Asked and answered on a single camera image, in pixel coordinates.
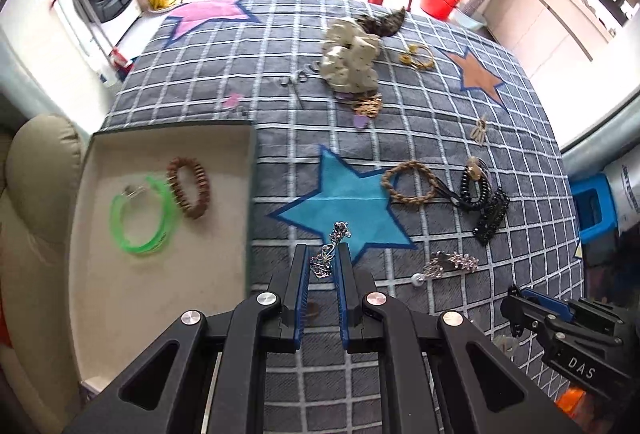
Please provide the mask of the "grey checked star blanket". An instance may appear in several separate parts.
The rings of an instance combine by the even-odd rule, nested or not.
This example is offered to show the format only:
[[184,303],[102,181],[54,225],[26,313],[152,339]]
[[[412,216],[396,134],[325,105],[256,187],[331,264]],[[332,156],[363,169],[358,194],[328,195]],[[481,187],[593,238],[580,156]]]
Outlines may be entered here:
[[[375,61],[382,107],[358,132],[354,113],[317,73],[299,85],[304,108],[277,79],[319,60],[334,20],[374,15],[349,0],[242,0],[250,19],[201,22],[178,35],[177,16],[152,32],[105,119],[107,128],[223,118],[255,124],[257,152],[248,281],[262,290],[296,246],[318,246],[347,224],[358,267],[378,290],[413,310],[456,310],[494,338],[508,327],[500,305],[509,287],[555,298],[584,292],[575,258],[577,222],[561,151],[548,116],[518,60],[487,38],[430,17],[408,16]],[[487,119],[484,146],[470,139]],[[390,202],[381,176],[415,160],[458,189],[469,158],[488,167],[510,198],[487,246],[473,236],[477,217],[437,199]],[[478,259],[475,272],[450,272],[421,287],[437,252]]]

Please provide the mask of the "blue plastic stool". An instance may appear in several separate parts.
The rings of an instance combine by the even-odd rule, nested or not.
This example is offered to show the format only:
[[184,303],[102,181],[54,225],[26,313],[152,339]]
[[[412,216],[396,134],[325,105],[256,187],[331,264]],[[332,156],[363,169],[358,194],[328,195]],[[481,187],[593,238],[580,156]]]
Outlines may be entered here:
[[606,176],[594,174],[584,180],[572,180],[574,200],[582,243],[590,243],[617,230],[617,214]]

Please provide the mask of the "cream polka dot scrunchie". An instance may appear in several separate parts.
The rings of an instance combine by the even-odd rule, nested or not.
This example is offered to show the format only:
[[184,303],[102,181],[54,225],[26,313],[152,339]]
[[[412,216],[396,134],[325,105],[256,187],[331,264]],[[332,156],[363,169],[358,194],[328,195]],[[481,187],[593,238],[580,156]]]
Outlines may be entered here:
[[334,20],[321,41],[320,76],[334,93],[360,95],[378,90],[373,63],[381,39],[352,18]]

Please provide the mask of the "green plastic bangle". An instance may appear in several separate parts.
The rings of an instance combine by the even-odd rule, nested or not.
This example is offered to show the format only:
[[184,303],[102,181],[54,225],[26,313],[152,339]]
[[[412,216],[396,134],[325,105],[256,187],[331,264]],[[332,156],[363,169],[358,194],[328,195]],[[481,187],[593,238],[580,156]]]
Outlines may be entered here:
[[116,246],[134,256],[149,256],[168,241],[176,224],[176,207],[165,182],[145,176],[112,199],[108,228]]

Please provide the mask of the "silver pearl pendant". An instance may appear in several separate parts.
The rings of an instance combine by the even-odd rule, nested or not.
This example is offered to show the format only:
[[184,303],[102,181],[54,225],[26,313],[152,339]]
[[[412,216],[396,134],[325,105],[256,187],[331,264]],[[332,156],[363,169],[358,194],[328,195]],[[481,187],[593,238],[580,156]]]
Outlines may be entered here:
[[411,276],[411,283],[415,287],[421,287],[425,284],[426,277],[422,274],[422,272],[416,272]]

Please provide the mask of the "beige jewelry tray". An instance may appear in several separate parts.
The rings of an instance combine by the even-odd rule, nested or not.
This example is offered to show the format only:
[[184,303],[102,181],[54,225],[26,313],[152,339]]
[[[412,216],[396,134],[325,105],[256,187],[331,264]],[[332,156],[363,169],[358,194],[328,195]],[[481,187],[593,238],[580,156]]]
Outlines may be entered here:
[[247,291],[256,158],[250,121],[96,133],[67,250],[81,385],[103,391],[186,310],[226,312]]

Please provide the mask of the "purple heart charm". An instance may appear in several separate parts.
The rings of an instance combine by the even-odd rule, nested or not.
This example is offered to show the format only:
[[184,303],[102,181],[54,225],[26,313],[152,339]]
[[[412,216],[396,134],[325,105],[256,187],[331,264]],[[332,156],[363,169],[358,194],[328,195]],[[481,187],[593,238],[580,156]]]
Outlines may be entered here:
[[366,130],[371,123],[371,119],[364,114],[355,114],[352,118],[352,124],[358,132]]

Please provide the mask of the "small beige hair clip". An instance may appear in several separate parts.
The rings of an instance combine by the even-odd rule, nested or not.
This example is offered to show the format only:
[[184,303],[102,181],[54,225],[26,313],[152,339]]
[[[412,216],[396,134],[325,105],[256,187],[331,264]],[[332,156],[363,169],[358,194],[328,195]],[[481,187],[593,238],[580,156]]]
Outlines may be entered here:
[[474,128],[470,133],[470,139],[473,142],[476,142],[477,145],[484,146],[487,137],[487,119],[484,116],[481,116],[476,120]]

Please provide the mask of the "dark metal hairpin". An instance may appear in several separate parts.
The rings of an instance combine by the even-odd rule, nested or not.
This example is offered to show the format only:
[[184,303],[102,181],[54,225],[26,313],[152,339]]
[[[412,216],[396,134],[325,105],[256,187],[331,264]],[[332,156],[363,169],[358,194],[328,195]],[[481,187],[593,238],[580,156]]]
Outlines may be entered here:
[[280,87],[287,88],[292,92],[298,108],[303,109],[304,104],[300,97],[298,87],[300,84],[306,83],[309,80],[311,73],[318,73],[319,71],[320,62],[318,60],[307,62],[302,68],[297,69],[295,72],[289,73],[286,76],[281,76],[280,79],[277,79],[277,83]]

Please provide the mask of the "wooden cabinet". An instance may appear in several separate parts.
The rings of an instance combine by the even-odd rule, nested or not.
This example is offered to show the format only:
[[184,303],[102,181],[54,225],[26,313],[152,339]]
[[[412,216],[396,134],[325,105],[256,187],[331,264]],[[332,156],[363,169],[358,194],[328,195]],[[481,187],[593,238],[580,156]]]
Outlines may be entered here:
[[582,0],[489,0],[484,17],[533,82],[585,67],[613,39]]

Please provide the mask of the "dark leopard scrunchie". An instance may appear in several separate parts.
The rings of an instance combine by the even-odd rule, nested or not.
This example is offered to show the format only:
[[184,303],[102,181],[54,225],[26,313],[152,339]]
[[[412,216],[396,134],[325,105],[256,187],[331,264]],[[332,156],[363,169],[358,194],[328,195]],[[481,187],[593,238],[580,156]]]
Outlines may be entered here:
[[379,38],[387,38],[395,35],[401,28],[406,18],[405,7],[389,12],[383,16],[369,16],[365,14],[356,17],[356,23],[367,34],[373,34]]

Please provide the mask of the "red broom with dustpan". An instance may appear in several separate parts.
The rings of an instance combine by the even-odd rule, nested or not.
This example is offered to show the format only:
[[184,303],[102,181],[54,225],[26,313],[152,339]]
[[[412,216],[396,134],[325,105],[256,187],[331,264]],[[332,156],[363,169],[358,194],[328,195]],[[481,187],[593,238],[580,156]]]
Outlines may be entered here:
[[[128,76],[128,73],[132,69],[134,64],[131,60],[122,56],[116,45],[114,45],[108,38],[106,32],[103,29],[102,22],[99,20],[98,15],[92,8],[89,0],[74,0],[79,6],[79,18],[84,23],[85,27],[91,34],[93,42],[96,43],[101,54],[105,58],[108,65],[114,71],[116,76],[122,80]],[[50,1],[50,9],[55,8],[58,0]]]

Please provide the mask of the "beige leather sofa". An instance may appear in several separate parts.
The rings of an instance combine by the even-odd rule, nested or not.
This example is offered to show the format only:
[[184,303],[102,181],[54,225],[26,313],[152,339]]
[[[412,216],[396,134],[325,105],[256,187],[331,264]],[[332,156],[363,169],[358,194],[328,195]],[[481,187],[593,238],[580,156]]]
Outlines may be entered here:
[[1,139],[1,380],[39,433],[62,432],[80,407],[66,250],[84,154],[56,114]]

